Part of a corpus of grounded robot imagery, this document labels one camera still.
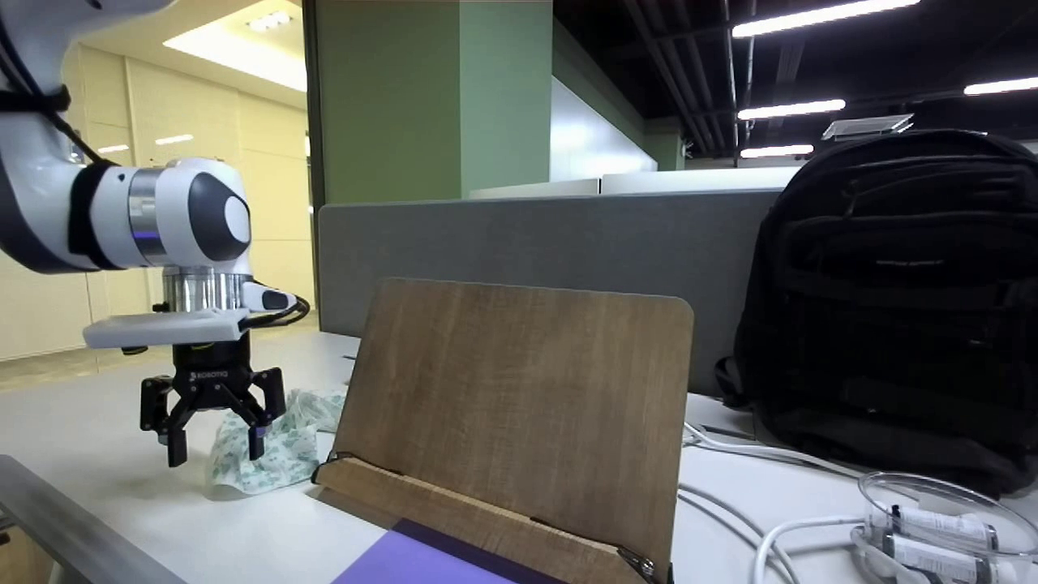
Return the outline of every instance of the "black backpack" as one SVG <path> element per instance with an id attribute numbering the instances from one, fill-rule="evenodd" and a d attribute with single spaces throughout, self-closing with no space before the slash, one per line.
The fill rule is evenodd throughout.
<path id="1" fill-rule="evenodd" d="M 1038 450 L 1038 160 L 980 134 L 815 156 L 759 227 L 738 384 L 815 455 L 986 494 Z"/>

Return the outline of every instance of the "white table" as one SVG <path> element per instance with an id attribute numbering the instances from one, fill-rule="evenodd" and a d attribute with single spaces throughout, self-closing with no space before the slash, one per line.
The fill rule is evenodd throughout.
<path id="1" fill-rule="evenodd" d="M 340 391 L 352 336 L 317 330 L 253 342 L 253 365 L 281 365 L 286 388 Z M 0 450 L 163 562 L 191 584 L 334 579 L 382 530 L 293 488 L 267 497 L 214 498 L 205 462 L 222 412 L 189 425 L 191 457 L 164 466 L 164 448 L 137 429 L 139 380 L 171 374 L 164 361 L 127 361 L 73 380 L 0 391 Z M 730 425 L 710 399 L 690 403 L 697 425 Z M 848 481 L 804 466 L 685 450 L 682 481 L 722 497 L 765 530 L 788 518 L 864 512 Z M 1038 518 L 1038 494 L 1017 497 Z M 838 531 L 785 537 L 785 547 L 828 544 Z M 678 505 L 678 584 L 741 584 L 752 552 L 697 510 Z M 804 584 L 864 579 L 846 552 L 793 556 Z"/>

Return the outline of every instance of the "purple paper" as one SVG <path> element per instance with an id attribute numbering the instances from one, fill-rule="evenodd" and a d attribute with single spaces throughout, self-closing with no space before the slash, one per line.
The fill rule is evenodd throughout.
<path id="1" fill-rule="evenodd" d="M 334 584 L 548 584 L 550 576 L 401 523 L 362 552 Z"/>

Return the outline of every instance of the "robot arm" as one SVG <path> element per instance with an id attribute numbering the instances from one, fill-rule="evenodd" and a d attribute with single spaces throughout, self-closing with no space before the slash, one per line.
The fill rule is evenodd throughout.
<path id="1" fill-rule="evenodd" d="M 36 272 L 164 269 L 163 311 L 96 321 L 85 336 L 122 350 L 171 344 L 174 375 L 142 384 L 139 429 L 168 444 L 174 466 L 201 410 L 233 410 L 249 425 L 249 457 L 264 455 L 264 429 L 286 412 L 281 374 L 249 369 L 246 330 L 304 300 L 249 278 L 249 205 L 231 165 L 109 165 L 58 117 L 70 39 L 164 2 L 0 0 L 0 247 Z"/>

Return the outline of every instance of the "gray partition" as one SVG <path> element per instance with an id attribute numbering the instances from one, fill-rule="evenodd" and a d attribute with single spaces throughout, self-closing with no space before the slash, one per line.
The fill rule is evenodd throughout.
<path id="1" fill-rule="evenodd" d="M 362 334 L 390 277 L 682 296 L 693 388 L 730 352 L 752 243 L 776 190 L 439 205 L 327 205 L 317 213 L 320 330 Z"/>

